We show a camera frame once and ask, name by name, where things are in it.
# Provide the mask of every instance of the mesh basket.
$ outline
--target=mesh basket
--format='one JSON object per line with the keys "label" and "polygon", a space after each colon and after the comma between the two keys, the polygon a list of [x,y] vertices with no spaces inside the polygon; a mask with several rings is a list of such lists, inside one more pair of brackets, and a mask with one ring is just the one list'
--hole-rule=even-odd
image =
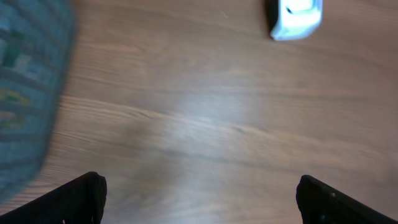
{"label": "mesh basket", "polygon": [[67,0],[0,0],[0,202],[40,170],[74,33]]}

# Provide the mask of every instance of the wood grain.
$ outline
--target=wood grain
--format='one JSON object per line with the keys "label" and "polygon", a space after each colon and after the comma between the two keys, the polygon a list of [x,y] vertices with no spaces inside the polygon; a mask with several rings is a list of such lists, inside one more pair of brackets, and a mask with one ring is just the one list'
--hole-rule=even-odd
{"label": "wood grain", "polygon": [[90,170],[103,223],[301,223],[310,174],[398,219],[398,2],[324,2],[268,38],[259,0],[81,0],[42,173],[4,213]]}

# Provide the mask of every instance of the white object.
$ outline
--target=white object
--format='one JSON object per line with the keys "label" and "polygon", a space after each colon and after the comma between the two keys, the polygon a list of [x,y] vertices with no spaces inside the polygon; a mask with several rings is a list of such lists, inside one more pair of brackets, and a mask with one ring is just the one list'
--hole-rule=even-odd
{"label": "white object", "polygon": [[271,31],[271,37],[275,40],[306,38],[321,24],[323,0],[278,1],[278,18]]}

